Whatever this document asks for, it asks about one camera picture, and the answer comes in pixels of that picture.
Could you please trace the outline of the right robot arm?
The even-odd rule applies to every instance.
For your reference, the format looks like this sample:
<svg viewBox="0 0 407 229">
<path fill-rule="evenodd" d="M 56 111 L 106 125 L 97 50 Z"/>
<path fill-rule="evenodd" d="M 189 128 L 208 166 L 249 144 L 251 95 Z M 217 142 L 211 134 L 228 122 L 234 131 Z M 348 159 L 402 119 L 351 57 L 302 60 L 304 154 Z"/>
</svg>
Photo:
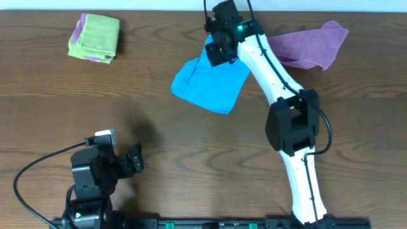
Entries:
<svg viewBox="0 0 407 229">
<path fill-rule="evenodd" d="M 212 36 L 205 51 L 212 67 L 236 60 L 252 72 L 266 95 L 269 113 L 265 132 L 283 158 L 293 196 L 293 215 L 305 228 L 322 228 L 326 208 L 314 166 L 319 121 L 328 119 L 315 90 L 305 90 L 273 53 L 258 21 L 244 20 L 234 1 L 223 1 L 205 16 L 204 29 Z"/>
</svg>

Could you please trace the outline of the blue microfiber cloth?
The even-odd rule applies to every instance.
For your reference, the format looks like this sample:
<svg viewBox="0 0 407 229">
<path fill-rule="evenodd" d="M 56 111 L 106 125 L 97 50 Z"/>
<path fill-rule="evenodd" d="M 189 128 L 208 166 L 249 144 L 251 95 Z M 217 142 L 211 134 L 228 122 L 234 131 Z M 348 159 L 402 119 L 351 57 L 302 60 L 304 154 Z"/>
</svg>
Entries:
<svg viewBox="0 0 407 229">
<path fill-rule="evenodd" d="M 227 62 L 212 67 L 203 49 L 199 57 L 185 63 L 176 74 L 170 91 L 201 108 L 227 115 L 234 108 L 250 72 L 239 59 L 233 64 Z"/>
</svg>

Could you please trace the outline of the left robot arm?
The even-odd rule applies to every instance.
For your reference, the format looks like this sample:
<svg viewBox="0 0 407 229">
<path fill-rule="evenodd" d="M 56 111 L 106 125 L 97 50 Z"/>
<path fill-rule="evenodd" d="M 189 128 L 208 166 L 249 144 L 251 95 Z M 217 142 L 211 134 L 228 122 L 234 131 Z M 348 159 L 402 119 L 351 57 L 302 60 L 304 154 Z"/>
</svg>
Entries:
<svg viewBox="0 0 407 229">
<path fill-rule="evenodd" d="M 81 149 L 71 157 L 74 186 L 67 194 L 62 215 L 63 228 L 131 228 L 134 223 L 124 213 L 115 211 L 111 195 L 120 179 L 131 178 L 144 170 L 142 146 L 132 146 L 128 153 L 116 156 L 110 144 L 96 144 Z"/>
</svg>

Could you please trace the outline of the purple microfiber cloth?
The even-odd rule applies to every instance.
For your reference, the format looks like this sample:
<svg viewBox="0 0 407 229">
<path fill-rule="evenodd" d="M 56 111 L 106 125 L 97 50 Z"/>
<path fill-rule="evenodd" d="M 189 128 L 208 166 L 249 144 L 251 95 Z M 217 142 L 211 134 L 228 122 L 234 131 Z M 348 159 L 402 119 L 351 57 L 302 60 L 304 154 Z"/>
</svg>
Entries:
<svg viewBox="0 0 407 229">
<path fill-rule="evenodd" d="M 335 61 L 347 35 L 348 29 L 331 20 L 319 29 L 269 37 L 268 43 L 285 66 L 300 69 L 319 66 L 325 71 Z"/>
</svg>

